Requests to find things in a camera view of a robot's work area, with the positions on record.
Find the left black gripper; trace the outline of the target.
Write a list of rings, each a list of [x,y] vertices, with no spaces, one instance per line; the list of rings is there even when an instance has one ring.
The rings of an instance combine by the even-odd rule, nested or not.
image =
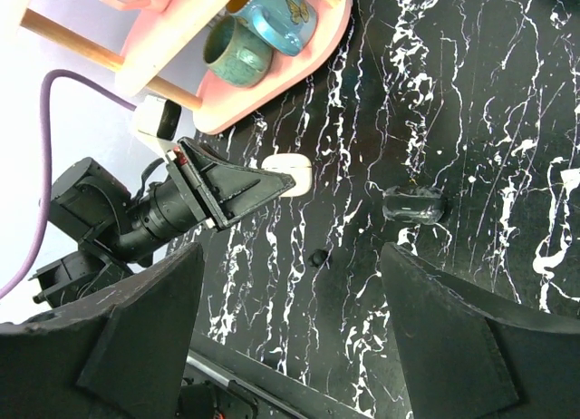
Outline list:
[[[187,137],[165,159],[163,218],[178,231],[229,229],[295,185],[288,174],[225,161]]]

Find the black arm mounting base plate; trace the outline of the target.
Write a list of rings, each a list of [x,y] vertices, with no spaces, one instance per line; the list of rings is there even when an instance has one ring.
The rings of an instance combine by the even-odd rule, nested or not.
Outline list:
[[[192,335],[186,369],[252,403],[268,405],[287,418],[361,418],[330,396],[295,381],[198,332]]]

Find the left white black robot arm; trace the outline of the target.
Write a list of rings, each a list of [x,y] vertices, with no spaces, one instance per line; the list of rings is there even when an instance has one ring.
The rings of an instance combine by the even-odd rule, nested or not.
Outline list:
[[[49,221],[73,239],[73,253],[40,268],[36,304],[60,307],[148,268],[153,255],[197,226],[229,229],[295,186],[286,173],[225,161],[188,137],[155,162],[163,182],[132,195],[92,158],[71,166],[52,187]]]

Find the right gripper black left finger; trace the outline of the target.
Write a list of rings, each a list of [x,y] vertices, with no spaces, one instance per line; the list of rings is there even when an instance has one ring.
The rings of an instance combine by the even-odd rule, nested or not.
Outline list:
[[[190,243],[88,297],[3,323],[2,417],[173,417],[204,267]]]

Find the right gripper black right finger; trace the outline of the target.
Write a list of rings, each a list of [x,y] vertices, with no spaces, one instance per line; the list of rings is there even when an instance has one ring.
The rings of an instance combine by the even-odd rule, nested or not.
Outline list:
[[[495,295],[394,243],[380,261],[415,417],[578,417],[578,320]]]

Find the white earbud charging case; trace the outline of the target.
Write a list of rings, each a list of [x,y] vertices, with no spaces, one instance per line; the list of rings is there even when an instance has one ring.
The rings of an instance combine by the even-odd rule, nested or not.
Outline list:
[[[263,160],[261,168],[266,171],[288,174],[293,178],[295,181],[294,187],[281,194],[281,198],[300,197],[312,188],[312,163],[303,154],[273,154]]]

